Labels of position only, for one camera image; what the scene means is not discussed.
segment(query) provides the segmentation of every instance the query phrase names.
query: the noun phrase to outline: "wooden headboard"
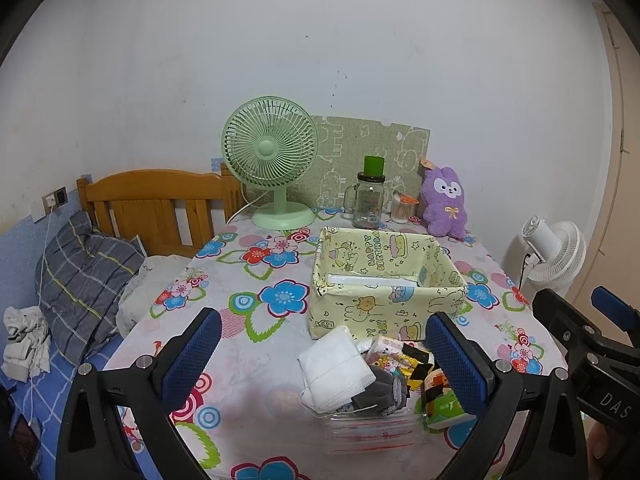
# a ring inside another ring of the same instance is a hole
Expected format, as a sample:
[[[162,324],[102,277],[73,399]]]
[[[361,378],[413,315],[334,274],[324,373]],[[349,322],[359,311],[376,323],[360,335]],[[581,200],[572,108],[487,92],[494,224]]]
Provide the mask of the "wooden headboard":
[[[240,182],[225,164],[221,174],[179,170],[135,170],[105,177],[94,184],[78,179],[82,209],[94,225],[115,236],[110,209],[121,238],[140,236],[146,252],[192,258],[214,236],[209,200],[222,200],[225,219],[243,204]],[[184,200],[191,241],[180,241],[175,200]]]

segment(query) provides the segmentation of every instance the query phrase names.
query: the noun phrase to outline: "gray plaid fabric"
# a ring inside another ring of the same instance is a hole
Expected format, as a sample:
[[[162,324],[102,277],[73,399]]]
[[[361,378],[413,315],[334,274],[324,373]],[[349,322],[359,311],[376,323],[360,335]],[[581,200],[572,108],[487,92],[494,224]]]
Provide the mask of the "gray plaid fabric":
[[[36,292],[41,261],[35,271]],[[78,366],[116,333],[118,300],[143,261],[131,242],[92,231],[84,211],[75,213],[49,243],[40,309],[69,362]]]

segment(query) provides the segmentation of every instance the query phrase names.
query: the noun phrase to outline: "metal screw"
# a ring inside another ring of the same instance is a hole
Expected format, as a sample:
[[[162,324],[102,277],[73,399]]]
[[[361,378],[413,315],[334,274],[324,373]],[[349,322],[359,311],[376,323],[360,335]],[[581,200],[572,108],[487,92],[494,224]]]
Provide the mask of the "metal screw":
[[[91,366],[91,363],[82,363],[79,367],[78,367],[78,373],[80,375],[87,375],[91,369],[93,367]]]
[[[138,368],[149,368],[154,359],[150,355],[141,355],[136,359],[136,366]]]
[[[569,374],[564,368],[556,368],[556,377],[561,381],[565,381],[569,378]]]
[[[508,361],[505,361],[504,359],[498,359],[495,362],[495,368],[499,371],[501,371],[503,374],[507,373],[507,372],[511,372],[511,369],[513,368],[511,366],[511,363]]]

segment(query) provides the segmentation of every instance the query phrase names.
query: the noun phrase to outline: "tablecloth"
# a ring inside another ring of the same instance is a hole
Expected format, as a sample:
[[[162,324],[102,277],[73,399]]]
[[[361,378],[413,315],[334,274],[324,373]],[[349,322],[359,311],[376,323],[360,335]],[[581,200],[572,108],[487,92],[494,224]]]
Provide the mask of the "tablecloth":
[[[186,405],[171,418],[212,478],[434,478],[472,423],[434,432],[424,428],[418,444],[402,449],[330,456],[324,452],[322,420],[300,405],[303,380],[296,358],[312,344],[306,313],[319,231],[350,225],[339,211],[314,213],[309,227],[293,232],[270,232],[247,217],[227,225],[150,306],[106,368],[128,367],[139,355],[157,354],[202,307],[211,306],[222,316],[222,339]],[[415,217],[409,224],[387,221],[380,228],[425,232]],[[472,234],[438,241],[468,283],[466,301],[450,314],[467,338],[492,360],[507,359],[521,372],[548,374],[566,367],[529,302]],[[411,339],[416,329],[407,319],[398,332]],[[139,462],[146,463],[145,474],[152,478],[130,410],[123,409],[122,416]],[[488,478],[503,471],[523,423],[518,414]]]

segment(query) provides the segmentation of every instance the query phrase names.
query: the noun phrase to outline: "green fan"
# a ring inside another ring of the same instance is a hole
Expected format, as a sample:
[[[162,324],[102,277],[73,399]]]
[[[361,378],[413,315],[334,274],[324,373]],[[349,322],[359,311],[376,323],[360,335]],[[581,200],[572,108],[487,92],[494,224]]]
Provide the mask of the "green fan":
[[[258,227],[283,231],[311,224],[306,205],[287,201],[287,186],[299,181],[318,152],[318,132],[309,114],[281,97],[259,97],[236,110],[225,124],[222,153],[238,180],[273,190],[273,202],[253,216]]]

